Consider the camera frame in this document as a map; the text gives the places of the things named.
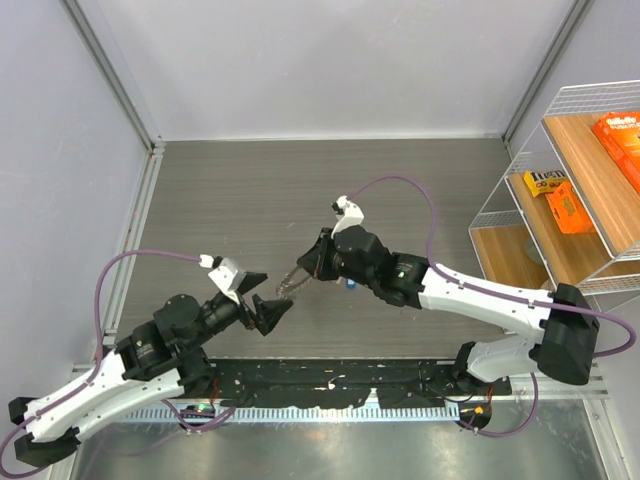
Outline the round steel keyring disc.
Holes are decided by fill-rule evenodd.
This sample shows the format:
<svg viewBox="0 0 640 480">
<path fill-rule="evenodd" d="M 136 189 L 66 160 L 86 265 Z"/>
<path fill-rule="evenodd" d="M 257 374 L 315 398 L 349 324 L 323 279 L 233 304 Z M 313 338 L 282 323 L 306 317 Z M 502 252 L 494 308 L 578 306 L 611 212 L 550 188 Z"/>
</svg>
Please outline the round steel keyring disc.
<svg viewBox="0 0 640 480">
<path fill-rule="evenodd" d="M 303 268 L 296 266 L 289 271 L 276 288 L 276 296 L 281 300 L 293 300 L 313 277 Z"/>
</svg>

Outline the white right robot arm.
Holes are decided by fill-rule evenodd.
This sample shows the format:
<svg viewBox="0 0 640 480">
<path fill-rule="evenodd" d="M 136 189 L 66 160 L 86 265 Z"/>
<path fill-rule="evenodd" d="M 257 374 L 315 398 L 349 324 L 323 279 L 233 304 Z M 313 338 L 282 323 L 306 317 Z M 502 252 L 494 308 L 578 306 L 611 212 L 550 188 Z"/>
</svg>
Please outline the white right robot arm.
<svg viewBox="0 0 640 480">
<path fill-rule="evenodd" d="M 361 226 L 324 228 L 297 267 L 319 281 L 340 277 L 396 307 L 455 313 L 501 327 L 509 336 L 463 344 L 455 387 L 473 394 L 503 377 L 540 372 L 558 382 L 588 383 L 600 324 L 578 288 L 518 288 L 470 277 L 427 258 L 392 252 Z"/>
</svg>

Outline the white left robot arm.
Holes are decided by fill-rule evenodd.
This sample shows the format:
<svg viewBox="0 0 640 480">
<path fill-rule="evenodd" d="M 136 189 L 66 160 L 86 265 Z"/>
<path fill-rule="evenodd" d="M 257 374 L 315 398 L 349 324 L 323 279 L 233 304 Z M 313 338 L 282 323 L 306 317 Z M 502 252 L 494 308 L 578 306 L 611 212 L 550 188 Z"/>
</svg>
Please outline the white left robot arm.
<svg viewBox="0 0 640 480">
<path fill-rule="evenodd" d="M 17 397 L 11 421 L 24 430 L 13 442 L 18 461 L 37 469 L 76 452 L 110 423 L 146 405 L 170 398 L 207 395 L 214 369 L 203 344 L 235 322 L 268 335 L 292 307 L 290 299 L 218 293 L 200 303 L 187 294 L 168 299 L 150 321 L 104 352 L 93 370 L 41 398 Z"/>
</svg>

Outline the yellow M&M's bag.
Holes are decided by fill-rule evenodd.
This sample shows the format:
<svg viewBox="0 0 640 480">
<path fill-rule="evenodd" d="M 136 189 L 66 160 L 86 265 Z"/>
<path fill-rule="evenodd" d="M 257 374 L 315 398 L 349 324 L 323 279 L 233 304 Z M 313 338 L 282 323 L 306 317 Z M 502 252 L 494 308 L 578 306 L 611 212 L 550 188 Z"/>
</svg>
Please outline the yellow M&M's bag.
<svg viewBox="0 0 640 480">
<path fill-rule="evenodd" d="M 563 170 L 525 171 L 523 174 L 523 181 L 534 198 L 553 193 L 567 180 Z"/>
</svg>

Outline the orange Reese's box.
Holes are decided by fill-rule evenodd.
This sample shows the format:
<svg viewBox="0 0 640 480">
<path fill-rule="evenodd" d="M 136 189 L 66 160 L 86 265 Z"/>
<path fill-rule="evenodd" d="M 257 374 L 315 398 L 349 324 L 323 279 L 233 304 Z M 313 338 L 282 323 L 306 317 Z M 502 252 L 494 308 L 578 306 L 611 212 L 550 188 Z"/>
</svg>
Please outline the orange Reese's box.
<svg viewBox="0 0 640 480">
<path fill-rule="evenodd" d="M 594 224 L 570 181 L 562 183 L 545 198 L 563 234 L 586 234 L 595 231 Z"/>
</svg>

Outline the orange Gillette box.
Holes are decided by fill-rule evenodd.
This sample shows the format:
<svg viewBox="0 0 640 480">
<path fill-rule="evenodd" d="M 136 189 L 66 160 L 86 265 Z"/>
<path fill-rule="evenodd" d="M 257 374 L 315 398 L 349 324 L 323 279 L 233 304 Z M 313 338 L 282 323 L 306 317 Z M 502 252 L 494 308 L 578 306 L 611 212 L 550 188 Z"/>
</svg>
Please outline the orange Gillette box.
<svg viewBox="0 0 640 480">
<path fill-rule="evenodd" d="M 639 112 L 607 113 L 596 121 L 592 131 L 636 192 L 639 192 Z"/>
</svg>

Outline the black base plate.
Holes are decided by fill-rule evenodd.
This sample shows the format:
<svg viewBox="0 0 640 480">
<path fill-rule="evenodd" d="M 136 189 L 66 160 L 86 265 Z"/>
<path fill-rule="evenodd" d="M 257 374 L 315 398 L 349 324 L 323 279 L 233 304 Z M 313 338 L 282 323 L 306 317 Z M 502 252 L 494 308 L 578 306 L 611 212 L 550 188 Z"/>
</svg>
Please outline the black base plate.
<svg viewBox="0 0 640 480">
<path fill-rule="evenodd" d="M 444 359 L 213 359 L 201 393 L 225 407 L 360 408 L 372 393 L 383 409 L 442 406 L 444 400 L 512 394 L 507 379 L 492 385 L 454 378 Z"/>
</svg>

